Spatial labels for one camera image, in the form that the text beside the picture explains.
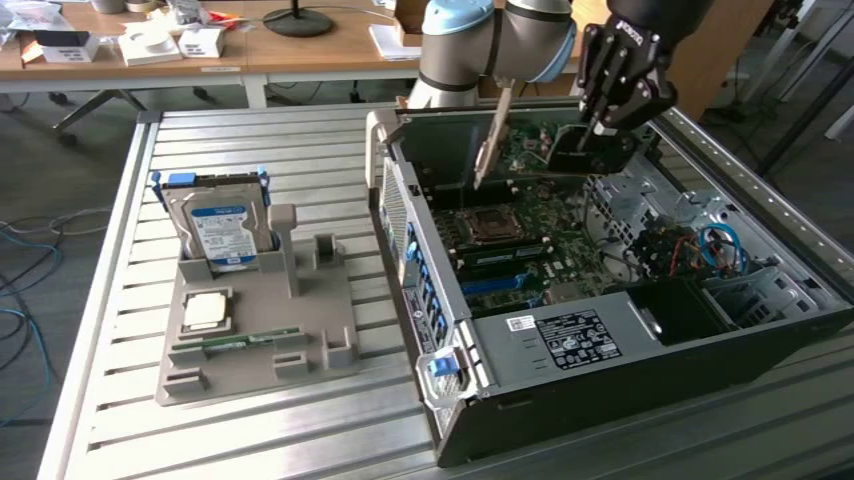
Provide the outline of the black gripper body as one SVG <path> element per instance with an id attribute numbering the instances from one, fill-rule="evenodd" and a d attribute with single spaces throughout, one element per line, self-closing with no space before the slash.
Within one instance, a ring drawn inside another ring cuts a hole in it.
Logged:
<path id="1" fill-rule="evenodd" d="M 699 28 L 711 5 L 712 1 L 700 0 L 608 0 L 607 28 L 630 47 L 655 44 L 660 51 L 671 52 Z"/>

